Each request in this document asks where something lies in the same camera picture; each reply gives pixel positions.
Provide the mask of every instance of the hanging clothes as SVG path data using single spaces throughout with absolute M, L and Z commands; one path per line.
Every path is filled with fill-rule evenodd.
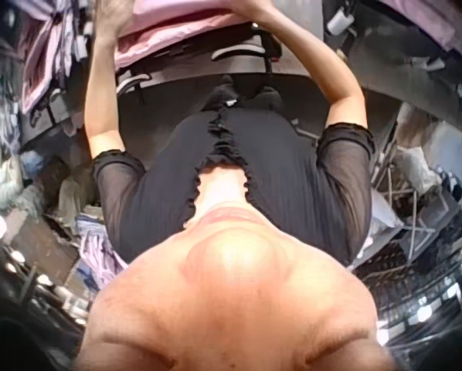
M 18 103 L 8 80 L 11 72 L 3 63 L 0 69 L 0 143 L 7 153 L 17 155 L 21 148 L 20 117 Z
M 246 23 L 226 10 L 226 0 L 136 0 L 134 21 L 115 55 L 123 68 L 204 32 Z M 65 87 L 73 56 L 88 57 L 93 23 L 90 9 L 73 0 L 13 0 L 25 12 L 19 53 L 25 60 L 22 112 L 28 114 L 55 86 Z

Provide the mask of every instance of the folded clothing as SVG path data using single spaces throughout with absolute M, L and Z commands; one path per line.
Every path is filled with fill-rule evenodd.
M 118 43 L 116 67 L 130 66 L 167 46 L 204 32 L 247 22 L 223 11 L 193 13 L 164 24 L 122 37 Z
M 122 36 L 152 28 L 172 19 L 188 16 L 194 13 L 226 10 L 226 0 L 135 0 L 133 21 L 123 31 Z

